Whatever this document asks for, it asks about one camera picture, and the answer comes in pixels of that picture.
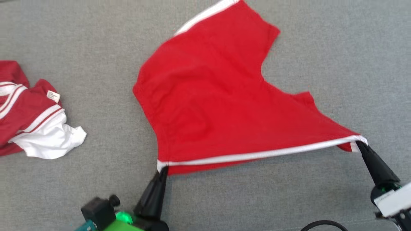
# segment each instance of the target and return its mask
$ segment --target white fabric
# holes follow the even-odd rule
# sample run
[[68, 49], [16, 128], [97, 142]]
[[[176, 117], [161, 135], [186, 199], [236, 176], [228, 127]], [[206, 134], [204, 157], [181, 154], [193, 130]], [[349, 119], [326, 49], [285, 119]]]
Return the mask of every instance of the white fabric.
[[351, 152], [361, 152], [360, 148], [358, 147], [355, 141], [351, 142], [350, 146], [351, 146]]
[[0, 82], [0, 96], [9, 95], [16, 87], [12, 82]]
[[11, 141], [22, 148], [27, 156], [43, 159], [56, 159], [64, 156], [74, 147], [81, 145], [86, 137], [83, 128], [65, 124], [63, 110], [45, 121], [39, 129], [24, 136], [14, 137]]
[[56, 116], [57, 113], [55, 113], [54, 115], [52, 115], [52, 114], [53, 114], [54, 112], [58, 111], [58, 110], [64, 111], [64, 109], [62, 109], [62, 108], [60, 107], [60, 105], [58, 105], [58, 104], [55, 104], [55, 105], [47, 108], [47, 109], [46, 109], [45, 111], [43, 111], [39, 116], [37, 116], [37, 118], [36, 118], [26, 129], [24, 129], [23, 131], [18, 131], [17, 133], [19, 133], [19, 132], [32, 132], [33, 129], [38, 128], [38, 126], [39, 126], [41, 123], [44, 123], [44, 122], [45, 122], [45, 119], [46, 119], [46, 121], [47, 121], [47, 120], [49, 120], [49, 119], [52, 119], [54, 116]]

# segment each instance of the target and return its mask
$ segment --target white label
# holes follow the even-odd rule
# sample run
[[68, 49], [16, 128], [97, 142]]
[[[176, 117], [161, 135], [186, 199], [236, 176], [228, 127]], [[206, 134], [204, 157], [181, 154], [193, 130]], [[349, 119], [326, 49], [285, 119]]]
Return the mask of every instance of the white label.
[[54, 100], [54, 102], [58, 103], [60, 100], [60, 94], [52, 91], [47, 92], [47, 98]]

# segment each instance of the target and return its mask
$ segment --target white stripe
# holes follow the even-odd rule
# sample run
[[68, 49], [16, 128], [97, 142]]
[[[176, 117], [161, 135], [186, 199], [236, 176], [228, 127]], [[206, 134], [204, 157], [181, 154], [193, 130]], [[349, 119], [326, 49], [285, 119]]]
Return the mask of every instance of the white stripe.
[[[56, 108], [57, 108], [56, 110], [52, 111], [52, 112], [49, 113], [47, 116], [49, 116], [50, 114], [52, 114], [52, 113], [55, 112], [55, 111], [58, 111], [58, 110], [60, 110], [60, 111], [57, 112], [57, 113], [54, 113], [53, 115], [51, 115], [50, 117], [48, 117], [46, 120], [44, 120], [44, 119], [45, 119], [47, 116], [44, 117], [44, 116], [42, 116], [43, 114], [39, 115], [39, 117], [37, 117], [37, 118], [33, 121], [33, 123], [30, 124], [30, 126], [29, 126], [27, 129], [25, 129], [24, 131], [18, 131], [18, 132], [17, 132], [17, 133], [20, 133], [20, 132], [23, 132], [23, 133], [15, 136], [15, 137], [13, 137], [13, 138], [11, 138], [8, 142], [11, 143], [11, 142], [13, 142], [15, 139], [20, 138], [20, 137], [22, 137], [22, 136], [25, 136], [25, 135], [27, 135], [27, 134], [36, 133], [39, 129], [41, 129], [41, 128], [43, 127], [43, 125], [47, 124], [47, 122], [49, 122], [50, 120], [52, 120], [53, 118], [55, 118], [57, 115], [60, 115], [61, 113], [63, 113], [63, 112], [65, 111], [65, 110], [62, 109], [60, 106], [59, 106], [59, 107], [56, 107]], [[42, 117], [44, 121], [41, 120], [40, 122], [37, 122], [37, 119], [40, 118], [40, 117]], [[25, 132], [26, 130], [28, 130], [28, 129], [31, 128], [31, 127], [32, 127], [32, 130], [29, 131], [30, 133]]]
[[9, 85], [9, 84], [17, 85], [17, 84], [15, 84], [15, 83], [13, 83], [13, 82], [0, 82], [0, 87], [1, 87], [2, 85]]
[[41, 113], [23, 132], [31, 132], [34, 128], [36, 128], [45, 118], [47, 118], [50, 114], [60, 109], [60, 105], [55, 104], [49, 108], [47, 108], [43, 113]]
[[199, 13], [198, 15], [196, 15], [194, 18], [192, 18], [191, 20], [189, 20], [188, 22], [186, 22], [175, 34], [174, 36], [177, 36], [181, 33], [184, 33], [186, 31], [188, 31], [191, 27], [193, 27], [194, 25], [196, 25], [198, 22], [209, 18], [219, 12], [224, 11], [225, 9], [229, 8], [230, 6], [238, 3], [240, 0], [221, 0], [218, 3], [216, 3], [215, 5], [207, 8], [206, 10], [204, 10], [203, 12]]
[[9, 95], [10, 93], [13, 92], [15, 88], [16, 88], [15, 85], [7, 85], [7, 86], [0, 85], [0, 96]]
[[10, 93], [9, 97], [7, 98], [6, 102], [3, 104], [3, 106], [0, 107], [0, 111], [3, 110], [0, 113], [0, 119], [5, 117], [7, 113], [10, 111], [10, 109], [13, 107], [13, 104], [16, 102], [17, 98], [20, 96], [20, 94], [26, 90], [27, 87], [23, 85], [17, 85], [15, 86], [15, 90]]
[[286, 155], [286, 154], [291, 154], [291, 153], [307, 152], [307, 151], [317, 150], [321, 148], [328, 148], [328, 147], [336, 146], [336, 145], [343, 144], [343, 143], [349, 143], [352, 141], [361, 141], [361, 142], [368, 144], [367, 139], [364, 138], [363, 136], [348, 136], [345, 138], [340, 138], [340, 139], [335, 139], [335, 140], [330, 140], [330, 141], [312, 143], [312, 144], [302, 145], [298, 147], [263, 151], [263, 152], [225, 155], [225, 156], [210, 157], [210, 158], [205, 158], [205, 159], [196, 159], [196, 160], [182, 161], [182, 162], [173, 162], [173, 161], [162, 162], [162, 161], [157, 160], [157, 170], [160, 172], [161, 169], [165, 166], [218, 164], [218, 163], [227, 163], [227, 162], [244, 161], [244, 160], [252, 160], [252, 159], [261, 159], [261, 158], [280, 156], [280, 155]]

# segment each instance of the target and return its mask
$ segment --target red fabric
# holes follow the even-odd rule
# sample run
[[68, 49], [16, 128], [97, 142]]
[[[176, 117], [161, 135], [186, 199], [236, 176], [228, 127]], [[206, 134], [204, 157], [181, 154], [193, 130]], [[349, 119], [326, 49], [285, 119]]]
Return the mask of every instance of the red fabric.
[[[321, 114], [308, 92], [286, 94], [264, 80], [261, 65], [279, 33], [240, 1], [158, 48], [142, 66], [133, 92], [157, 135], [160, 161], [358, 135]], [[238, 163], [170, 166], [169, 174]]]
[[[26, 87], [29, 86], [26, 76], [16, 61], [0, 61], [1, 82], [13, 82], [23, 84]], [[46, 109], [56, 104], [53, 100], [47, 98], [46, 94], [49, 90], [57, 92], [49, 82], [40, 79], [33, 88], [24, 90], [12, 105], [10, 111], [4, 117], [0, 117], [0, 156], [22, 151], [16, 144], [8, 143], [8, 141], [16, 136], [19, 130], [26, 129]], [[5, 103], [7, 97], [8, 95], [1, 97], [0, 106]]]
[[13, 60], [0, 60], [0, 82], [23, 84], [29, 88], [29, 82], [24, 72], [19, 64]]

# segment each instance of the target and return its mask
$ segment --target garment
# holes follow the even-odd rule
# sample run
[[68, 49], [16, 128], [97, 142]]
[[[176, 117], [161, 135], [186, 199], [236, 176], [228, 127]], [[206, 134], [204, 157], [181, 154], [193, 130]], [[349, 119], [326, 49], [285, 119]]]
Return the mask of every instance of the garment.
[[261, 65], [280, 31], [242, 0], [187, 22], [142, 66], [133, 93], [158, 142], [157, 168], [190, 173], [367, 142], [321, 114], [309, 92], [267, 83]]
[[0, 61], [0, 155], [24, 150], [27, 156], [55, 159], [82, 144], [86, 133], [66, 123], [61, 103], [46, 80], [33, 88], [16, 61]]

